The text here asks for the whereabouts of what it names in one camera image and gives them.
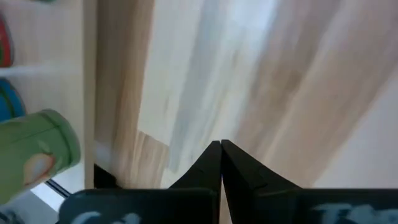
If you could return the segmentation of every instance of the blue object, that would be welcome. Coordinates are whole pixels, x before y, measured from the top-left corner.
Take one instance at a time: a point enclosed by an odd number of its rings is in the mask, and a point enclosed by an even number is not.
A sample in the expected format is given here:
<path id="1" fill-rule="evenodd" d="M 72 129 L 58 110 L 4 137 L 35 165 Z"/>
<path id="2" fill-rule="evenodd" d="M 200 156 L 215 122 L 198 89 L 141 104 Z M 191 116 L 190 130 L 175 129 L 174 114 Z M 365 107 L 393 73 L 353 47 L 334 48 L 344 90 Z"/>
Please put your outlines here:
<path id="1" fill-rule="evenodd" d="M 25 115 L 22 101 L 14 87 L 0 79 L 0 122 Z"/>

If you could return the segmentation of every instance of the colorful object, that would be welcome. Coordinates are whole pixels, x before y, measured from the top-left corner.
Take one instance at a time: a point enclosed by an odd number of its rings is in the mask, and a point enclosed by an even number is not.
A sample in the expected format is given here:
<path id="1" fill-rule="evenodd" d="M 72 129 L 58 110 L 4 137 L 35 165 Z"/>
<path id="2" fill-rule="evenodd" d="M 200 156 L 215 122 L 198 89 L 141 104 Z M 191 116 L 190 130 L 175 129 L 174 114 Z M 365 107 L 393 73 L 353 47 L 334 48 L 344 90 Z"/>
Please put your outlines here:
<path id="1" fill-rule="evenodd" d="M 79 160 L 76 134 L 54 110 L 0 123 L 0 204 Z"/>
<path id="2" fill-rule="evenodd" d="M 12 40 L 4 17 L 0 14 L 0 68 L 12 65 L 14 54 Z"/>
<path id="3" fill-rule="evenodd" d="M 14 87 L 0 78 L 0 122 L 25 115 L 21 98 Z"/>

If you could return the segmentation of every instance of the wood grain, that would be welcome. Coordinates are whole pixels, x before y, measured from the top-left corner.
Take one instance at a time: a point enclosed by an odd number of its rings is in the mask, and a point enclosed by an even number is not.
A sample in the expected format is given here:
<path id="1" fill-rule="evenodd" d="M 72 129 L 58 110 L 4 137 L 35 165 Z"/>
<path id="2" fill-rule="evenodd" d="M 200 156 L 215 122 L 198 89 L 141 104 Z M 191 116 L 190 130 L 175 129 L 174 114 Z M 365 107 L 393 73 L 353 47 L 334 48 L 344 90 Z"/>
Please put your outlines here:
<path id="1" fill-rule="evenodd" d="M 314 187 L 397 188 L 398 67 Z"/>
<path id="2" fill-rule="evenodd" d="M 121 114 L 108 148 L 119 154 L 115 174 L 126 186 L 168 187 L 212 140 L 230 139 L 296 184 L 325 186 L 324 175 L 335 178 L 335 159 L 342 163 L 341 151 L 396 76 L 397 9 L 394 0 L 170 0 L 142 7 L 147 19 L 136 19 L 127 38 L 132 46 L 142 41 L 140 48 L 120 47 L 135 67 L 120 70 L 121 103 L 112 109 Z M 148 142 L 137 146 L 140 135 Z M 159 165 L 140 169 L 148 159 L 141 155 Z M 143 173 L 148 179 L 138 178 Z"/>
<path id="3" fill-rule="evenodd" d="M 126 58 L 130 45 L 134 1 L 98 1 L 98 56 L 96 61 L 96 163 L 110 170 Z"/>

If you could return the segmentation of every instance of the can lid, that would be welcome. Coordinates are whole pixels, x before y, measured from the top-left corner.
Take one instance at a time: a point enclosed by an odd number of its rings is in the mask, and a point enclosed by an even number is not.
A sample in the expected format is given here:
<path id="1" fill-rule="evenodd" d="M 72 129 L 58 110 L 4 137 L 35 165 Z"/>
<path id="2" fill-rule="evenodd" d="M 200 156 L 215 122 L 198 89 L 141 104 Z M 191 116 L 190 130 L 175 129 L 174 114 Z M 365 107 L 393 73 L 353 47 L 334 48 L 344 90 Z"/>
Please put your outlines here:
<path id="1" fill-rule="evenodd" d="M 76 133 L 69 122 L 58 112 L 46 109 L 39 112 L 43 117 L 52 122 L 65 138 L 65 144 L 69 148 L 70 166 L 76 165 L 80 161 L 80 145 Z"/>

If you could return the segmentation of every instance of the floor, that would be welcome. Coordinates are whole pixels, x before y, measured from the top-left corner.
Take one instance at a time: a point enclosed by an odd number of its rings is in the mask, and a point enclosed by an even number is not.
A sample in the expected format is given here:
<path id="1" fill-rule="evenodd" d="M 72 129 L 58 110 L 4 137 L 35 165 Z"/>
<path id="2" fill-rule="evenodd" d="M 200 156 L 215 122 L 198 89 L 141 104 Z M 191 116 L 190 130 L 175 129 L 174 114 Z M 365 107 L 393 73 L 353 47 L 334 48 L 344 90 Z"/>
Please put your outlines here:
<path id="1" fill-rule="evenodd" d="M 58 213 L 30 191 L 1 206 L 0 211 L 13 211 L 24 224 L 55 224 L 58 221 Z"/>

